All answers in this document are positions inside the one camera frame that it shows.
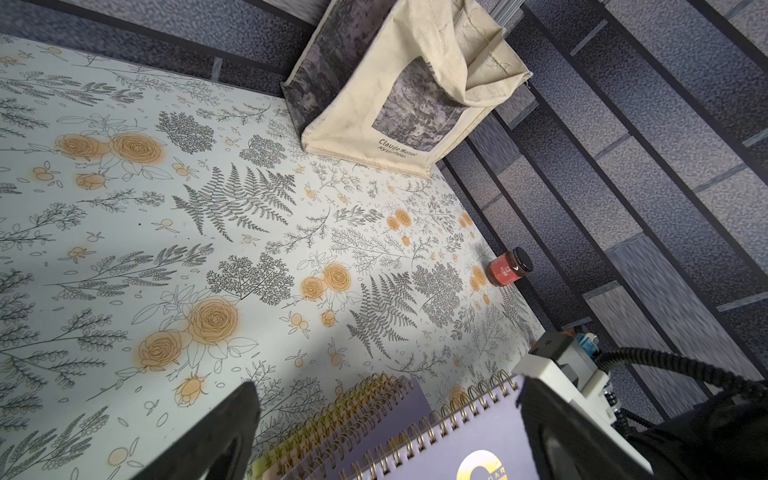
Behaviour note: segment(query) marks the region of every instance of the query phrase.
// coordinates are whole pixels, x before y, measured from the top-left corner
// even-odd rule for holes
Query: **coiled cable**
[[[595,364],[604,372],[609,372],[615,366],[627,363],[654,366],[709,383],[726,392],[740,393],[745,397],[754,399],[768,399],[768,388],[759,382],[745,379],[741,375],[728,372],[709,363],[673,353],[622,347],[611,352],[603,352],[595,360]]]

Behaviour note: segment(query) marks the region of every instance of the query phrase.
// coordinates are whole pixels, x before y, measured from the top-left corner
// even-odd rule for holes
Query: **jar lid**
[[[515,261],[523,270],[526,272],[533,271],[533,262],[531,262],[531,258],[528,256],[525,250],[522,249],[522,247],[515,247],[512,250],[512,255],[515,256]]]

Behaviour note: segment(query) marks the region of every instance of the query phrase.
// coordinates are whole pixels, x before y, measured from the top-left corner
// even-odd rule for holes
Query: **floral tablecloth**
[[[253,453],[374,372],[433,408],[542,332],[435,168],[284,101],[0,36],[0,479],[130,478],[242,381]]]

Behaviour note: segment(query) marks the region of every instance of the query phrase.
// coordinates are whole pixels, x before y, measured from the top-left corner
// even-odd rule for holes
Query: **notebook spiral binding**
[[[342,428],[356,415],[360,408],[371,398],[375,398],[382,389],[395,382],[396,379],[374,373],[366,377],[354,387],[336,397],[336,401],[324,406],[303,424],[297,425],[292,432],[263,454],[266,468],[280,464],[280,474],[284,475],[287,465],[293,466],[296,457],[303,457],[304,452],[311,452],[315,444],[320,444],[337,429]]]
[[[396,438],[392,438],[387,442],[387,448],[379,446],[371,452],[366,451],[364,455],[365,465],[361,468],[360,465],[355,462],[352,465],[352,477],[348,477],[345,472],[339,473],[339,480],[362,480],[363,472],[369,472],[369,477],[372,480],[381,480],[376,474],[376,463],[379,463],[384,475],[391,472],[391,468],[386,461],[386,457],[391,455],[395,468],[402,465],[402,458],[399,453],[399,449],[403,446],[406,447],[407,458],[414,456],[414,449],[422,451],[427,448],[427,442],[431,445],[437,441],[437,435],[446,436],[453,430],[458,428],[458,422],[456,416],[460,415],[461,422],[467,422],[469,420],[466,409],[469,408],[471,414],[477,415],[478,408],[475,405],[475,400],[480,402],[483,409],[488,409],[493,403],[498,401],[498,397],[493,393],[493,389],[496,386],[501,387],[502,395],[508,396],[510,394],[507,386],[513,391],[516,391],[519,387],[517,383],[511,380],[510,375],[504,370],[499,370],[496,374],[492,375],[489,382],[480,382],[476,386],[470,386],[467,389],[467,393],[462,393],[458,399],[453,399],[447,406],[444,405],[440,409],[440,413],[432,412],[429,417],[422,417],[419,424],[413,424],[406,430],[400,432]],[[303,476],[303,480],[320,480],[325,478],[325,475],[317,475],[317,471],[306,472],[306,476]]]
[[[304,475],[306,467],[313,469],[314,462],[324,462],[329,455],[333,457],[335,451],[343,459],[342,445],[347,443],[352,448],[354,439],[360,442],[359,430],[367,432],[368,426],[374,428],[387,414],[383,406],[388,405],[391,411],[391,402],[397,405],[404,398],[409,389],[403,380],[385,373],[364,379],[348,391],[348,395],[339,396],[330,408],[323,407],[284,442],[270,450],[266,454],[268,465],[278,463],[278,475],[293,475],[296,470],[299,475]],[[317,454],[318,447],[324,444],[327,446]],[[303,465],[305,459],[309,465]]]
[[[355,421],[341,435],[338,435],[334,442],[323,450],[320,455],[312,458],[309,468],[296,472],[298,476],[292,475],[291,480],[320,480],[321,478],[328,478],[329,472],[326,470],[326,460],[330,461],[331,469],[335,469],[336,456],[338,455],[339,460],[343,460],[362,441],[363,437],[368,435],[369,430],[383,422],[388,412],[391,412],[414,388],[413,384],[405,379],[396,379],[393,386],[394,388],[390,390],[382,389],[383,397],[370,404],[370,408],[360,419]]]

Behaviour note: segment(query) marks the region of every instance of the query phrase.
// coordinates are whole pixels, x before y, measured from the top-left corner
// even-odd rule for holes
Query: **red jar label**
[[[491,262],[491,271],[501,285],[509,285],[523,277],[522,268],[518,265],[511,266],[506,254]]]

